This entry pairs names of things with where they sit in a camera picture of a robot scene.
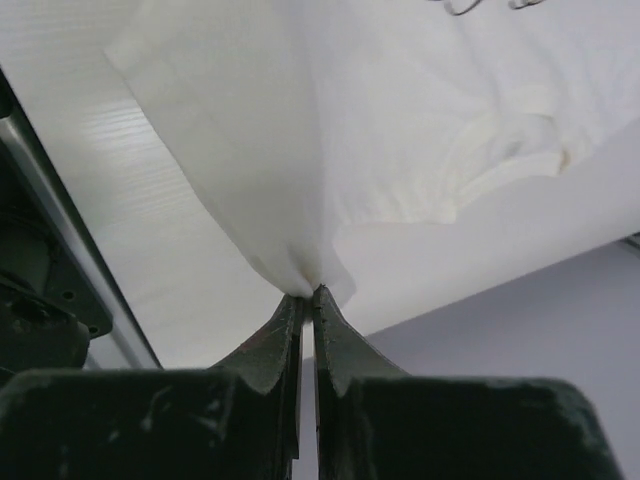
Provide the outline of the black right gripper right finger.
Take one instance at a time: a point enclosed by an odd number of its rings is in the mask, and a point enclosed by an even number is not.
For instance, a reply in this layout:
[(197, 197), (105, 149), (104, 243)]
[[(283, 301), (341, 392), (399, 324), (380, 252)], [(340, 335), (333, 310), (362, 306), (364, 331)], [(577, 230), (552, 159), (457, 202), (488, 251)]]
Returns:
[(330, 290), (313, 297), (323, 479), (619, 479), (592, 404), (553, 378), (420, 377), (381, 354)]

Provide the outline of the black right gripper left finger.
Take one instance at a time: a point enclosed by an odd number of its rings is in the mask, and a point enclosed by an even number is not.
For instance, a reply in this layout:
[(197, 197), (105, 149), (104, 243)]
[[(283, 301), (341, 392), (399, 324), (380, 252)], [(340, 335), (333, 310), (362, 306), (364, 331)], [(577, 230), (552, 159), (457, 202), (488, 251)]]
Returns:
[(1, 392), (5, 479), (287, 479), (305, 302), (200, 370), (35, 370)]

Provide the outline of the white t shirt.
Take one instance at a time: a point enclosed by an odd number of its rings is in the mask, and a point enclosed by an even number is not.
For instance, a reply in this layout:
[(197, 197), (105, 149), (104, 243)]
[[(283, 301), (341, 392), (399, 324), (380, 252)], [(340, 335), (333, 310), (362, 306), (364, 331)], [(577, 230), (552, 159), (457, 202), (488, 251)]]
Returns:
[(106, 47), (201, 203), (280, 291), (333, 246), (451, 223), (639, 116), (635, 1), (145, 1)]

